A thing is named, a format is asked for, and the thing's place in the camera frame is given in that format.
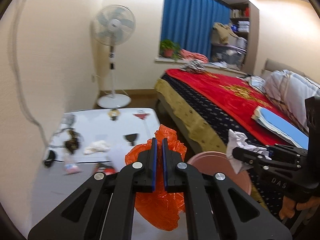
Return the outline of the person right hand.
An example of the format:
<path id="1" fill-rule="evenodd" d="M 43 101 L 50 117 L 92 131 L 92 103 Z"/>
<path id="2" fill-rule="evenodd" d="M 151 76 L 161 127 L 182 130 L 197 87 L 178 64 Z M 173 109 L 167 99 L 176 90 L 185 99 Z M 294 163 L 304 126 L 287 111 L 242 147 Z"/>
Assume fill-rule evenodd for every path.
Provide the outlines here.
<path id="1" fill-rule="evenodd" d="M 284 196 L 283 205 L 279 212 L 279 217 L 281 220 L 285 218 L 292 218 L 295 215 L 295 211 L 307 210 L 306 219 L 310 219 L 317 211 L 320 204 L 319 197 L 311 197 L 305 203 L 298 203 L 289 197 Z"/>

